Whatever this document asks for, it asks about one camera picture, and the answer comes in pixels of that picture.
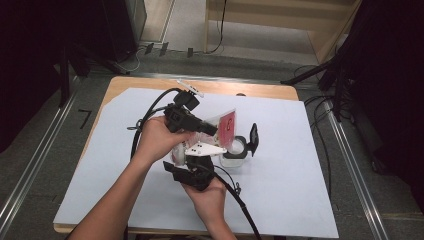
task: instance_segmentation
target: floor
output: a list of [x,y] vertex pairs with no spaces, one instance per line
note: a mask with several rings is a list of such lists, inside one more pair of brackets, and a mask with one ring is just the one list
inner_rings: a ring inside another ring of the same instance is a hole
[[[156,37],[142,39],[141,46],[155,42],[155,48],[159,49],[161,43],[169,42],[169,51],[165,56],[159,56],[159,50],[145,55],[142,48],[137,55],[120,64],[128,69],[135,69],[131,72],[133,76],[146,76],[151,73],[160,76],[177,74],[264,84],[279,84],[280,80],[288,80],[293,75],[313,67],[309,65],[317,64],[307,36],[302,31],[259,29],[255,26],[232,26],[227,23],[224,24],[223,47],[217,51],[217,54],[199,54],[187,58],[187,48],[201,49],[202,47],[200,43],[203,40],[199,41],[203,34],[203,19],[200,19],[201,11],[204,9],[202,2],[175,0],[170,14],[168,14],[169,11],[163,11],[166,16],[160,14],[163,16],[162,23],[167,27],[160,30]],[[190,20],[184,20],[183,16],[190,16]],[[165,24],[164,19],[168,17],[168,24]],[[209,24],[211,39],[215,39],[217,37],[217,31],[214,31],[216,23]],[[240,35],[244,36],[243,41],[239,40]],[[278,41],[277,44],[273,43],[272,39],[284,40]],[[214,47],[216,43],[216,41],[210,41],[209,47]],[[65,235],[54,232],[52,220],[94,122],[93,117],[88,118],[83,126],[82,123],[87,114],[81,110],[92,111],[92,116],[97,114],[112,77],[113,75],[101,66],[93,65],[88,78],[77,78],[74,81],[75,98],[69,105],[66,118],[60,122],[61,128],[54,133],[54,141],[50,143],[45,155],[41,156],[40,164],[36,165],[37,171],[33,176],[32,185],[24,194],[26,197],[21,202],[17,202],[19,208],[11,216],[13,221],[8,226],[1,225],[0,239],[64,238]],[[300,100],[306,101],[310,97],[322,94],[316,87],[318,78],[319,76],[312,77],[296,85]],[[25,168],[31,165],[34,157],[37,157],[34,153],[37,152],[38,144],[43,141],[43,136],[49,130],[52,119],[55,119],[58,113],[59,97],[59,93],[54,94],[27,124],[12,146],[0,154],[2,163],[0,205],[6,203],[8,196],[12,194],[25,172]],[[318,102],[313,102],[307,106],[311,123],[315,122],[315,109],[318,109],[320,113],[326,111],[322,106],[317,108],[317,105]],[[369,206],[362,201],[360,195],[363,193],[358,191],[358,186],[352,179],[349,162],[346,160],[345,153],[341,151],[340,140],[335,134],[331,119],[324,118],[319,122],[324,141],[320,139],[317,130],[314,130],[313,136],[324,178],[328,188],[331,189],[331,202],[340,239],[424,239],[424,217],[410,195],[409,187],[396,176],[379,175],[373,172],[370,155],[355,125],[348,120],[342,121],[341,125],[347,136],[357,169],[360,170],[360,177],[365,183],[365,189],[375,203],[374,209],[380,217],[374,221],[382,222],[384,226],[382,232],[386,235],[379,236],[372,231],[373,226],[370,224],[373,221],[370,221],[370,215],[365,214]],[[329,153],[329,160],[326,158],[325,149]]]

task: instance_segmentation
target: hand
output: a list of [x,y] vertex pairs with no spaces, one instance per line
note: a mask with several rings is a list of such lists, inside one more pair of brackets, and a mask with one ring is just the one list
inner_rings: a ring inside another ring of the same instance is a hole
[[190,138],[193,132],[171,133],[165,125],[164,116],[152,117],[143,126],[140,143],[134,158],[155,162],[163,158],[178,143]]
[[203,191],[198,191],[185,184],[181,185],[193,201],[194,208],[206,227],[225,221],[224,204],[227,189],[217,178],[213,178]]

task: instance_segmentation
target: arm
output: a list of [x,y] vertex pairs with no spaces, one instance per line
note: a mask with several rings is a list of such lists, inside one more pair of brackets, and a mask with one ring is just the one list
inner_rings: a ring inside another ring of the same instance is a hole
[[147,121],[131,162],[68,239],[120,239],[152,164],[190,135],[170,133],[164,117]]
[[197,214],[213,239],[236,239],[224,218],[227,189],[223,183],[214,178],[201,192],[185,184],[182,186],[193,201]]

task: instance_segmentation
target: gray floor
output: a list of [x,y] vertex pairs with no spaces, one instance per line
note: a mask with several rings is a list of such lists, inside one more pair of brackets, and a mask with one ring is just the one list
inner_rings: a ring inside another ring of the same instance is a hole
[[[178,31],[173,28],[168,29],[168,39],[169,37],[174,37],[175,39],[170,41],[170,49],[175,47],[178,50],[176,45],[181,44],[181,42],[176,40],[178,38],[177,33]],[[231,41],[231,37],[226,39],[227,43]],[[272,58],[271,55],[273,54],[271,54],[268,60],[263,58],[263,56],[266,56],[267,51],[261,51],[260,59],[249,57],[258,54],[248,53],[242,56],[236,55],[234,52],[231,53],[231,56],[225,56],[224,54],[199,54],[194,55],[192,58],[187,58],[185,52],[179,51],[168,51],[162,57],[158,56],[158,50],[154,50],[149,55],[144,55],[143,52],[140,52],[138,54],[140,66],[131,75],[144,76],[148,73],[159,73],[207,76],[225,78],[227,81],[250,79],[264,84],[278,85],[280,80],[291,79],[295,72],[300,74],[311,66],[296,71],[298,67],[316,64],[310,59],[310,56],[303,58],[302,55],[297,54],[299,52],[311,54],[307,50],[307,44],[302,43],[303,45],[294,49],[287,47],[290,44],[288,41],[286,42],[286,47],[280,46],[280,48],[285,49],[291,55],[283,56],[278,54],[278,58]],[[225,51],[230,49],[229,46],[225,46],[225,48]],[[128,61],[121,63],[122,66],[128,69],[135,68],[137,64],[137,58],[134,56],[129,58]],[[65,237],[65,235],[58,234],[53,230],[52,221],[72,178],[94,122],[94,116],[97,114],[109,81],[113,77],[101,66],[92,64],[91,67],[92,71],[88,78],[81,79],[79,90],[76,92],[75,102],[4,239],[63,239]],[[321,95],[322,93],[318,91],[316,83],[317,78],[311,77],[298,84],[296,88],[299,98],[304,101],[311,96]],[[54,94],[22,130],[13,144],[0,154],[2,166],[0,168],[0,182],[2,183],[0,185],[1,205],[12,193],[34,151],[37,149],[43,134],[54,118],[58,110],[59,97],[59,93]],[[313,112],[317,103],[314,102],[307,107],[311,123],[314,122]],[[87,124],[82,129],[80,127],[86,114],[79,112],[79,109],[93,111]],[[424,217],[414,202],[409,187],[396,176],[382,176],[373,172],[370,165],[370,155],[366,151],[355,126],[348,120],[343,120],[342,124],[389,237],[391,239],[405,240],[424,239]],[[374,239],[363,205],[358,197],[330,121],[324,118],[324,120],[319,122],[319,127],[323,132],[324,141],[329,151],[331,171],[328,168],[323,144],[316,134],[317,131],[314,131],[314,140],[327,183],[331,173],[331,202],[340,239]]]

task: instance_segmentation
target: white paper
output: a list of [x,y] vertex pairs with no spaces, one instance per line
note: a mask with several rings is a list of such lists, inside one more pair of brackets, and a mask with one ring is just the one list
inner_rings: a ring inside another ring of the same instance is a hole
[[[84,157],[72,178],[54,219],[58,224],[77,224],[112,186],[129,162],[135,126],[162,93],[130,88],[101,112]],[[172,102],[169,94],[157,107]],[[231,109],[237,111],[237,132],[249,139],[258,126],[259,147],[239,168],[227,168],[242,188],[259,232],[264,235],[337,238],[337,227],[312,139],[303,102],[269,98],[205,94],[192,113],[208,119]],[[170,162],[169,156],[163,160]],[[213,158],[219,165],[219,159]],[[224,179],[229,178],[217,169]],[[253,233],[231,194],[225,215],[235,233]],[[163,162],[148,173],[133,208],[129,227],[206,230],[180,183],[173,181]]]

